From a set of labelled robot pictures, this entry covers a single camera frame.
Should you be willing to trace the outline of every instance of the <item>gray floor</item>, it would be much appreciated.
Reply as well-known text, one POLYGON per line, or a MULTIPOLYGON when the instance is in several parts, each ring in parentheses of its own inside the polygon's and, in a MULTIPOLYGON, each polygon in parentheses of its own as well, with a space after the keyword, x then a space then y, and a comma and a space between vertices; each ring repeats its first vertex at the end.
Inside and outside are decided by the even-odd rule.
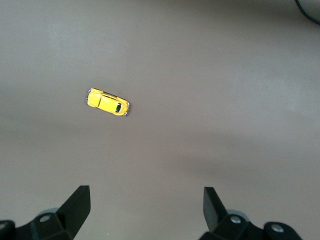
POLYGON ((319 237, 320 28, 293 0, 1 1, 0 19, 0 219, 90 185, 77 240, 197 240, 212 186, 319 237))

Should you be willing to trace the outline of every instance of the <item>black cable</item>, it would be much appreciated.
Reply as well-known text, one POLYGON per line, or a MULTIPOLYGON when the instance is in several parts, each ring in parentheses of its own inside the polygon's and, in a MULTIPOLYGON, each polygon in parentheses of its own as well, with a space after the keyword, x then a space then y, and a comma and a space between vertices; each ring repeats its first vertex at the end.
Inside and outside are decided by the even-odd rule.
POLYGON ((305 10, 302 8, 299 0, 295 0, 295 3, 296 3, 296 5, 298 6, 300 12, 301 12, 307 19, 309 19, 310 21, 314 22, 315 24, 320 25, 320 21, 315 20, 313 17, 309 16, 309 15, 305 12, 305 10))

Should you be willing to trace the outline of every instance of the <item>car rear window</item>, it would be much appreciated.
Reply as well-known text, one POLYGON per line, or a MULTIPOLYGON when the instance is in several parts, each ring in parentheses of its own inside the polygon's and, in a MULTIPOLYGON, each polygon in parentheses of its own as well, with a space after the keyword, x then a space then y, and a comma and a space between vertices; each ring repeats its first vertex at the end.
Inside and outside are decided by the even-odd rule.
POLYGON ((118 113, 121 109, 121 103, 118 103, 118 106, 116 106, 115 112, 118 113))

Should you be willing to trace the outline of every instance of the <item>black plastic part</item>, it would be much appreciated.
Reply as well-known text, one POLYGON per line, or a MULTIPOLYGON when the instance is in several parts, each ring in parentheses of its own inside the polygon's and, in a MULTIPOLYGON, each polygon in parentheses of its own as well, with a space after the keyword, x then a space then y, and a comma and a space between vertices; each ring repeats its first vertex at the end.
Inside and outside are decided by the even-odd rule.
POLYGON ((13 221, 0 221, 0 240, 73 240, 90 209, 90 188, 80 186, 56 213, 44 213, 18 228, 13 221))
POLYGON ((205 187, 203 193, 203 214, 209 232, 213 233, 228 213, 213 187, 205 187))
POLYGON ((302 240, 292 227, 282 222, 267 222, 263 229, 271 240, 302 240), (279 225, 283 232, 274 231, 272 225, 279 225))
POLYGON ((209 232, 199 240, 302 240, 284 223, 268 222, 261 229, 239 215, 228 214, 213 187, 204 188, 203 213, 209 232))

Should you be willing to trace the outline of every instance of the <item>yellow toy car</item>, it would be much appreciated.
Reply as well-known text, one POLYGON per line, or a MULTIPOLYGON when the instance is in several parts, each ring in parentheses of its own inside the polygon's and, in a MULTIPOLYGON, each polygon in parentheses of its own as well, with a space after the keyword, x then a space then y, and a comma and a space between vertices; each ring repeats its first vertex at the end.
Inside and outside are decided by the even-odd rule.
POLYGON ((98 108, 117 116, 127 115, 130 107, 130 103, 127 100, 96 88, 91 88, 88 91, 86 102, 90 107, 98 108))

